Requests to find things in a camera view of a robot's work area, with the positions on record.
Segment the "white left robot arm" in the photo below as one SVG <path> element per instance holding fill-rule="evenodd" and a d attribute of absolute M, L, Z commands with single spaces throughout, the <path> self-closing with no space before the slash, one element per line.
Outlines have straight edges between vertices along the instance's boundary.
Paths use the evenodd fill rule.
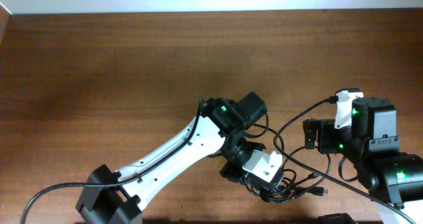
<path fill-rule="evenodd" d="M 222 177 L 273 190 L 283 178 L 283 157 L 268 154 L 246 131 L 267 115 L 264 101 L 249 93 L 238 102 L 210 98 L 176 136 L 142 159 L 112 172 L 101 165 L 90 174 L 75 206 L 86 223 L 141 223 L 148 203 L 188 167 L 220 151 Z"/>

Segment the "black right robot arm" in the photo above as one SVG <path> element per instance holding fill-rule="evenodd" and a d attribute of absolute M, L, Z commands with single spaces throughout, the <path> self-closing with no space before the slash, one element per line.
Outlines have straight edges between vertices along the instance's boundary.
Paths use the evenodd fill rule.
<path fill-rule="evenodd" d="M 422 157 L 400 150 L 397 111 L 386 98 L 362 97 L 348 104 L 347 124 L 333 119 L 303 121 L 305 147 L 322 154 L 342 154 L 372 198 L 385 223 L 405 223 L 403 212 L 422 222 Z"/>

